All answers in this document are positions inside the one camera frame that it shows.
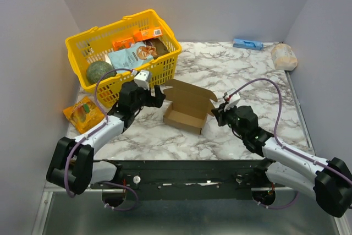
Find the orange gummy candy bag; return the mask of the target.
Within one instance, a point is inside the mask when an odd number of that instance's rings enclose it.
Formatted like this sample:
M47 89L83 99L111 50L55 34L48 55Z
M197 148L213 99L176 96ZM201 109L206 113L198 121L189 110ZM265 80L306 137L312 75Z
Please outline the orange gummy candy bag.
M64 109L63 114L81 134L86 133L105 118L102 111L87 96L75 105Z

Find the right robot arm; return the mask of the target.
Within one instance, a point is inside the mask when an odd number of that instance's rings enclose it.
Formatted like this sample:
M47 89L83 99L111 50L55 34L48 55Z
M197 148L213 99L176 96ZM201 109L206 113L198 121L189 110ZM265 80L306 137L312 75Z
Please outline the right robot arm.
M250 106L226 109L223 103L212 109L220 127L228 126L244 146L270 165L253 172L254 182L264 187L278 183L314 198L333 217L342 217L351 207L351 172L346 163L310 155L282 143L258 125Z

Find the yellow plastic shopping basket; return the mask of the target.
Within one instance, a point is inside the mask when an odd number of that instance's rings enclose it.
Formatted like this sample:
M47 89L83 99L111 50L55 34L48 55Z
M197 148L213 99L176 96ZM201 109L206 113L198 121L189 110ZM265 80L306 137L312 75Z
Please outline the yellow plastic shopping basket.
M130 70L149 71L151 86L164 84L174 77L182 51L170 27L152 9L71 36L65 44L70 65L82 88L96 94L107 108L117 101L122 84L132 80ZM116 76L99 84L88 78L89 66L97 61L116 68Z

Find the brown cardboard box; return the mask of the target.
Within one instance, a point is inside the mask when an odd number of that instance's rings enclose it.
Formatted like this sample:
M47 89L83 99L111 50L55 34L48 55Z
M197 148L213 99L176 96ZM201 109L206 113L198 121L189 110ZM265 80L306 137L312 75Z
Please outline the brown cardboard box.
M170 79L163 90L170 105L163 115L166 125L200 135L217 96L210 90L177 79Z

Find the light blue cassava chips bag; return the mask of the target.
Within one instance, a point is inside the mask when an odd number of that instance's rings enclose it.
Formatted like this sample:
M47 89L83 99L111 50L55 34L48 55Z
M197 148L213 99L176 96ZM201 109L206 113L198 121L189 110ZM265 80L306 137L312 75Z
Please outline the light blue cassava chips bag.
M113 68L135 69L159 56L157 48L150 41L137 42L130 48L110 52L105 61Z

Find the white bagged bread loaf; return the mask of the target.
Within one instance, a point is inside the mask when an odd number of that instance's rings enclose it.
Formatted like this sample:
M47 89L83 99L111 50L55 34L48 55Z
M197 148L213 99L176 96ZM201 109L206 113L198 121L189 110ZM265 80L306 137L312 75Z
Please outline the white bagged bread loaf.
M285 43L275 45L271 55L276 70L292 71L298 65L298 59L292 48Z

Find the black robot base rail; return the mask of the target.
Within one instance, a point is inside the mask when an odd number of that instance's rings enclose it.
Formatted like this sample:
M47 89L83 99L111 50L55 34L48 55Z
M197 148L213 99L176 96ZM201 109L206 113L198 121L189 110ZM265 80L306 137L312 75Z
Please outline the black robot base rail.
M281 185L268 180L263 160L114 161L112 180L136 191L140 200L257 199L274 203Z

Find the orange scrub mommy box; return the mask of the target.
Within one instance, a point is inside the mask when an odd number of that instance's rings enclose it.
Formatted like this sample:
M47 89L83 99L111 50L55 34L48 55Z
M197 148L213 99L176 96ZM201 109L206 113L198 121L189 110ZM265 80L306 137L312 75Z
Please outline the orange scrub mommy box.
M119 50L123 50L126 48L130 48L134 44L135 44L135 40L133 37L130 37L130 38L127 38L124 40L115 40L112 42L114 51L119 51Z

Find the green melon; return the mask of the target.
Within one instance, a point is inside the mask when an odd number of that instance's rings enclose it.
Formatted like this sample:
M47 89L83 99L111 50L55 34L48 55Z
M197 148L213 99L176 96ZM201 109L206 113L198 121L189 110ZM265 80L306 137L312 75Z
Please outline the green melon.
M114 77L113 67L104 61L96 61L91 63L86 70L86 77L90 84L97 83L105 74L105 79Z

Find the blue flat box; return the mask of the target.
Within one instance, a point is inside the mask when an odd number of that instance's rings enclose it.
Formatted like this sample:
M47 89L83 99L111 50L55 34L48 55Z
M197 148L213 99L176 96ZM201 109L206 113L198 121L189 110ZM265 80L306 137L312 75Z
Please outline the blue flat box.
M250 41L243 39L233 39L233 47L247 50L260 51L263 49L263 43L259 41Z

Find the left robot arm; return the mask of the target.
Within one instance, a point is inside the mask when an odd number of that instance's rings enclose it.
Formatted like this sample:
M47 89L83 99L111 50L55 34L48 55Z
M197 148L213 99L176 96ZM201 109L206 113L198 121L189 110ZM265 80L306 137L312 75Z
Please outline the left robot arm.
M82 194L90 184L121 184L122 175L111 162L96 162L94 155L113 138L123 134L144 107L161 108L166 96L160 87L144 89L134 81L123 84L119 99L107 117L86 133L58 140L46 180L66 189L70 197Z

